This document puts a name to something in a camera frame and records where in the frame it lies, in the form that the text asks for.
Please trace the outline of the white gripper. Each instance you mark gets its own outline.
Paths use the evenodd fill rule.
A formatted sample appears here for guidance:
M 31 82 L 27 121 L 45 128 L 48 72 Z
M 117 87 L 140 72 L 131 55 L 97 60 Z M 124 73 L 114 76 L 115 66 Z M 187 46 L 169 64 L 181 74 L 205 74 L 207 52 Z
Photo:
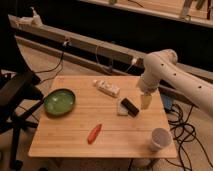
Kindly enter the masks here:
M 144 93 L 141 95 L 141 108 L 147 109 L 152 101 L 150 94 L 157 90 L 158 81 L 153 77 L 142 75 L 138 80 L 137 86 Z

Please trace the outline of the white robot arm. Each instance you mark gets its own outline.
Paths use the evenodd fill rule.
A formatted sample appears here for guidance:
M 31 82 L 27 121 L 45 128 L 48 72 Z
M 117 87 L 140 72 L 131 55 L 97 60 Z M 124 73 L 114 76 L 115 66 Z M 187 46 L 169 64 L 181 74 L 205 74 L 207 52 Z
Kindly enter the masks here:
M 213 118 L 213 84 L 179 69 L 177 60 L 178 56 L 172 49 L 146 54 L 143 59 L 145 70 L 138 80 L 139 89 L 151 94 L 164 80 Z

